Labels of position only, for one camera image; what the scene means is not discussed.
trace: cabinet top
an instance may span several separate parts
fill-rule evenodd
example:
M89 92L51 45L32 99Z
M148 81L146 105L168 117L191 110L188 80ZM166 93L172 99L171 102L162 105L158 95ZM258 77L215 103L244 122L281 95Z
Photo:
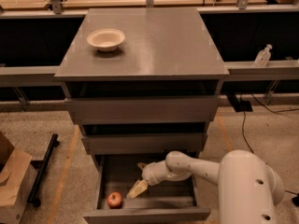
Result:
M126 38L104 53L87 43L99 29ZM61 81L213 78L227 74L195 7L90 9L55 75Z

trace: floor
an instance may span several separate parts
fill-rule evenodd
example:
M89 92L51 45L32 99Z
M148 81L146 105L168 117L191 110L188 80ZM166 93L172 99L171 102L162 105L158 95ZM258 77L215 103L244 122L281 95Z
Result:
M299 111L274 114L260 106L252 97L253 112L246 113L244 134L255 154L281 176L285 189L299 192ZM272 110L298 109L299 95L292 102L273 99ZM39 197L41 206L27 205L21 224L85 224L82 215L93 210L97 171L92 158L80 141L63 103L32 103L21 112L20 104L0 103L0 131L17 148L42 160L54 133L60 145L54 149ZM201 158L220 161L230 150L249 150L242 135L244 113L235 113L229 105L219 107L208 129L206 147ZM198 181L201 205L211 208L205 222L219 223L217 188L204 180ZM292 203L294 195L286 192L276 207L278 223L299 223L299 208Z

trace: gray cabinet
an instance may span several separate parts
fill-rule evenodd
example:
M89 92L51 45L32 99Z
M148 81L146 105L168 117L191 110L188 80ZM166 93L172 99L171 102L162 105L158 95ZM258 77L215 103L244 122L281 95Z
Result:
M97 52L86 37L102 28L124 31L125 43ZM107 195L126 196L141 178L139 162L163 160L170 150L196 156L204 148L227 75L211 41L193 7L89 11L55 75L99 172L94 211L84 215L89 223L207 218L192 178L149 187L124 199L122 209L109 209Z

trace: white spray bottle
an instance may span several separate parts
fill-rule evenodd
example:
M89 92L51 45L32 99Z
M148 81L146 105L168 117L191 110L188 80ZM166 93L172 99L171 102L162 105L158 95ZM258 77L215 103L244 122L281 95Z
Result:
M267 64L271 58L271 52L270 52L271 48L272 48L272 45L267 44L267 46L258 53L258 55L254 61L258 66L261 66L261 67L267 66Z

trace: white bowl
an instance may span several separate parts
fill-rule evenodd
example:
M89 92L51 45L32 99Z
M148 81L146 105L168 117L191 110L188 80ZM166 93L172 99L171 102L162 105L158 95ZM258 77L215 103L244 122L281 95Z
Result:
M116 29L101 29L90 33L87 42L103 52L110 52L118 48L124 41L125 35Z

